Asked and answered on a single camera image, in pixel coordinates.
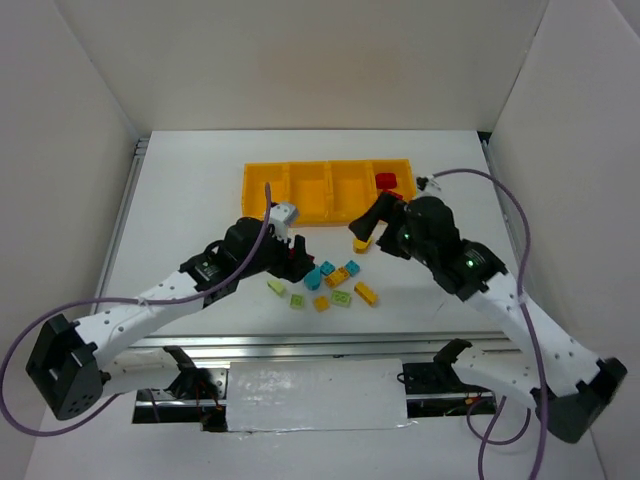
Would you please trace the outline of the red oval lego brick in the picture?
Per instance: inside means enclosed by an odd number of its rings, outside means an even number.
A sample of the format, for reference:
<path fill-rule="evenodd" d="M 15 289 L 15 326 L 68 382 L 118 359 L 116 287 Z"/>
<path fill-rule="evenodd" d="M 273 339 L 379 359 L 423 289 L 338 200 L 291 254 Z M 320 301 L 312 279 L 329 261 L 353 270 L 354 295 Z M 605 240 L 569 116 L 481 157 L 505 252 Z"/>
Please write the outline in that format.
<path fill-rule="evenodd" d="M 380 190 L 393 190 L 397 187 L 397 176 L 393 172 L 381 172 L 375 175 L 376 188 Z"/>

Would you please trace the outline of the red curved lego brick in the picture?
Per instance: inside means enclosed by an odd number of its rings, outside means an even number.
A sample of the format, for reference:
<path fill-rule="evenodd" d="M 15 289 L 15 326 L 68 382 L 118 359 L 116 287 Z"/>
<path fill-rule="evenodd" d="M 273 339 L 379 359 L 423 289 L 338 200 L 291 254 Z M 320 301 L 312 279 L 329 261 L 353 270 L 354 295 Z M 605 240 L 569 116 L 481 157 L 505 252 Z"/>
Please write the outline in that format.
<path fill-rule="evenodd" d="M 397 198 L 399 200 L 403 200 L 404 199 L 403 195 L 401 195 L 400 193 L 395 192 L 393 190 L 385 189 L 385 190 L 382 190 L 382 193 L 392 195 L 393 197 L 395 197 L 395 198 Z"/>

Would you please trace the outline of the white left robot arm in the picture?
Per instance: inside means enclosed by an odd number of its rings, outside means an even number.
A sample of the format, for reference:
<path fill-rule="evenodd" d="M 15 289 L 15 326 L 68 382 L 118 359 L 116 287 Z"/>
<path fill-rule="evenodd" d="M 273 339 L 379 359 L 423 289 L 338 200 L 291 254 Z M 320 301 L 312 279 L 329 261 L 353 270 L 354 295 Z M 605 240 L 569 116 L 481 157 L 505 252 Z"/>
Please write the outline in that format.
<path fill-rule="evenodd" d="M 176 397 L 215 386 L 178 346 L 142 352 L 130 346 L 167 324 L 234 293 L 238 283 L 267 272 L 300 282 L 314 267 L 306 239 L 276 234 L 273 223 L 243 217 L 225 237 L 194 255 L 130 304 L 69 321 L 62 314 L 42 326 L 26 372 L 59 420 L 78 417 L 104 396 L 168 389 Z"/>

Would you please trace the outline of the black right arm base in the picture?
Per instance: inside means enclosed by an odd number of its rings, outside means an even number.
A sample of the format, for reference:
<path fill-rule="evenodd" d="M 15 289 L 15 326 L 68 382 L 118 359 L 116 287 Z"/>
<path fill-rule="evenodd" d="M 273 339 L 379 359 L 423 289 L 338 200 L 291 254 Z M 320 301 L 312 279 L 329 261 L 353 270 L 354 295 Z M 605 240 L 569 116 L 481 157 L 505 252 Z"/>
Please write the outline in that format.
<path fill-rule="evenodd" d="M 404 386 L 409 419 L 493 414 L 496 400 L 489 390 L 463 383 L 454 372 L 460 355 L 471 347 L 466 340 L 454 339 L 428 362 L 404 363 L 396 376 Z"/>

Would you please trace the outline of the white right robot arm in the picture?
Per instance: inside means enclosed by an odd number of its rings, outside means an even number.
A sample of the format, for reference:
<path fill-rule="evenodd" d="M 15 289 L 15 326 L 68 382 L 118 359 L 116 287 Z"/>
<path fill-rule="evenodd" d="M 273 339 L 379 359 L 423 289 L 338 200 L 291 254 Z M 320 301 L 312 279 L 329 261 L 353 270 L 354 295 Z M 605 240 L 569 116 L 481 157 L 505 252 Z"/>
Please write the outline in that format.
<path fill-rule="evenodd" d="M 582 346 L 518 293 L 505 263 L 485 245 L 462 238 L 441 199 L 405 202 L 382 193 L 349 229 L 366 240 L 379 222 L 386 224 L 377 241 L 381 251 L 424 265 L 439 287 L 495 321 L 519 350 L 500 360 L 468 340 L 454 339 L 434 357 L 440 377 L 516 400 L 535 411 L 544 430 L 577 443 L 613 400 L 626 367 Z"/>

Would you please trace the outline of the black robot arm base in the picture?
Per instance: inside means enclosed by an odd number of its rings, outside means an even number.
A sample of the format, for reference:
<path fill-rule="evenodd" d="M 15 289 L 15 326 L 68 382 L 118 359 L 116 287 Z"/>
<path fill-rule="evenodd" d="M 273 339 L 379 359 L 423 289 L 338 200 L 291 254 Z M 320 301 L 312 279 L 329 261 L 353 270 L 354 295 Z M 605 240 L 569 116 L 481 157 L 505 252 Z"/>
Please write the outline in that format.
<path fill-rule="evenodd" d="M 178 346 L 164 347 L 178 367 L 178 375 L 166 389 L 170 395 L 186 403 L 200 426 L 209 432 L 226 432 L 226 389 L 228 371 L 214 372 L 197 367 L 191 357 Z"/>

